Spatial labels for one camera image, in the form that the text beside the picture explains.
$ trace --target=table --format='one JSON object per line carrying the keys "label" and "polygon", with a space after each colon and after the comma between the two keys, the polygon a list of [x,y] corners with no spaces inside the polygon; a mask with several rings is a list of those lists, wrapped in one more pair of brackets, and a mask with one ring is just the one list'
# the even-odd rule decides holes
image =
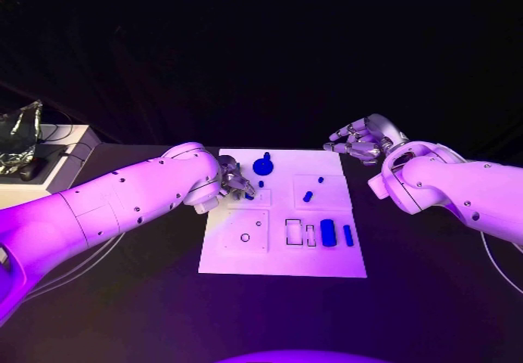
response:
{"label": "table", "polygon": [[[167,149],[100,144],[74,184]],[[125,234],[77,280],[23,304],[0,330],[0,361],[207,363],[272,349],[396,362],[520,360],[523,296],[478,232],[442,208],[400,212],[365,184],[377,168],[345,156],[341,165],[365,279],[198,274],[207,217],[180,206]]]}

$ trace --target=black backdrop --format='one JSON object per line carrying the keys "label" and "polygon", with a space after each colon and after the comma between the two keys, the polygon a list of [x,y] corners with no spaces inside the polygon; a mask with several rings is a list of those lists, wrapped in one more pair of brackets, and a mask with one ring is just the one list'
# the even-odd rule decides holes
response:
{"label": "black backdrop", "polygon": [[0,106],[106,141],[319,147],[371,112],[523,165],[520,12],[471,2],[1,2]]}

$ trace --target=aluminum foil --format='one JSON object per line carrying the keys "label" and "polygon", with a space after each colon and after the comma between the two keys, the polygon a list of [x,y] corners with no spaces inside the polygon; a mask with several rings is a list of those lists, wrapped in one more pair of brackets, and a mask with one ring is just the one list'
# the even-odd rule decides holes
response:
{"label": "aluminum foil", "polygon": [[40,130],[41,102],[0,116],[0,175],[28,164]]}

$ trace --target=robotic hand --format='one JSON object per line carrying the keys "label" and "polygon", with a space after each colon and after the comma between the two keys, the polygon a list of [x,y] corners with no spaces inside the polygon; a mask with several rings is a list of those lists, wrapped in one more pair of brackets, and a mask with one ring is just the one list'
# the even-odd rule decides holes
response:
{"label": "robotic hand", "polygon": [[46,273],[181,202],[205,213],[227,193],[254,191],[234,159],[172,147],[77,187],[0,210],[0,326]]}
{"label": "robotic hand", "polygon": [[[339,138],[345,142],[334,144]],[[523,169],[465,159],[443,145],[409,141],[386,117],[371,114],[329,135],[324,149],[350,154],[381,173],[368,180],[409,214],[442,206],[465,226],[523,245]]]}

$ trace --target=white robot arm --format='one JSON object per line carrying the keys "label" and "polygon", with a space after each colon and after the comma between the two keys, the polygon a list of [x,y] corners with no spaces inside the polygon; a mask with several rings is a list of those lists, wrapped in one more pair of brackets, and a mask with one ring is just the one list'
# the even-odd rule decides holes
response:
{"label": "white robot arm", "polygon": [[182,202],[197,213],[253,188],[231,157],[187,143],[77,187],[0,210],[0,325],[34,284],[72,256]]}
{"label": "white robot arm", "polygon": [[[334,144],[344,136],[345,142]],[[364,165],[384,155],[368,186],[406,213],[442,206],[465,226],[523,245],[521,168],[468,162],[443,145],[409,141],[376,113],[338,129],[329,141],[324,149],[350,154]]]}

